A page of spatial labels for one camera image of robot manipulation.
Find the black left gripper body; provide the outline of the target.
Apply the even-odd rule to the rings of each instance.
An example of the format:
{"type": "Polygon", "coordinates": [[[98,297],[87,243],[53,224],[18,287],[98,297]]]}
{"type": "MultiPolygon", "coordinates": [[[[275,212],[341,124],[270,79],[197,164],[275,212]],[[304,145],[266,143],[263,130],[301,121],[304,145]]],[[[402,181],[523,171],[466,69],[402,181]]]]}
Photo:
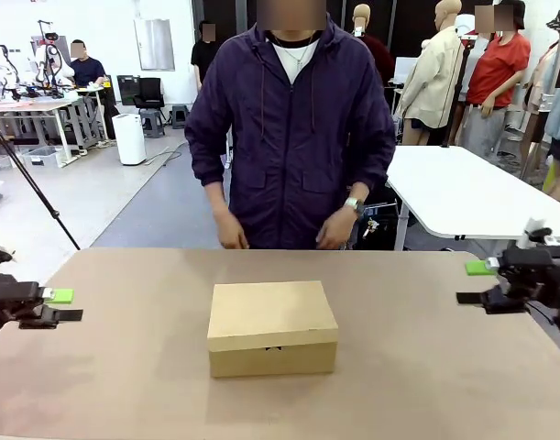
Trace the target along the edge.
{"type": "Polygon", "coordinates": [[[41,293],[35,281],[17,281],[0,273],[0,329],[9,322],[35,317],[34,309],[42,304],[41,293]]]}

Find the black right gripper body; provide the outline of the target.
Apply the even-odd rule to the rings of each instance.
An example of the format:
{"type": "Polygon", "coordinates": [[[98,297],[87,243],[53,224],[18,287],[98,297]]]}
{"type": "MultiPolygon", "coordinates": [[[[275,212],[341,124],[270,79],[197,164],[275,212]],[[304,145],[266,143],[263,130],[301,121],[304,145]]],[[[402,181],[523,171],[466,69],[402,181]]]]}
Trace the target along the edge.
{"type": "Polygon", "coordinates": [[[509,284],[508,298],[560,309],[560,246],[511,247],[499,264],[498,274],[509,284]]]}

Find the person's left hand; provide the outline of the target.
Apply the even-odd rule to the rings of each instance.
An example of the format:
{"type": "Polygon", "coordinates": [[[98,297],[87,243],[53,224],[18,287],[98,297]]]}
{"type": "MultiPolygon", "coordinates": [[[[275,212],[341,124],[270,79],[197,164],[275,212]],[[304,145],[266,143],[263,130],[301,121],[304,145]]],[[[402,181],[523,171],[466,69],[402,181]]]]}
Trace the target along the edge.
{"type": "Polygon", "coordinates": [[[353,207],[341,207],[324,222],[316,238],[317,248],[337,250],[344,246],[351,236],[356,221],[357,211],[353,207]]]}

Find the person's right hand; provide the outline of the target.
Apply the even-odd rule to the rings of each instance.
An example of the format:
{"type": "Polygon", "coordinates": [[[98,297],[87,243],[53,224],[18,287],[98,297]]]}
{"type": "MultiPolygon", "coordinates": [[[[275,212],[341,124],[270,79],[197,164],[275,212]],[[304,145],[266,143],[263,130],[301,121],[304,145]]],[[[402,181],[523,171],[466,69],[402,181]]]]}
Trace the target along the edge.
{"type": "Polygon", "coordinates": [[[214,212],[219,243],[225,249],[249,249],[246,234],[237,218],[227,209],[214,212]]]}

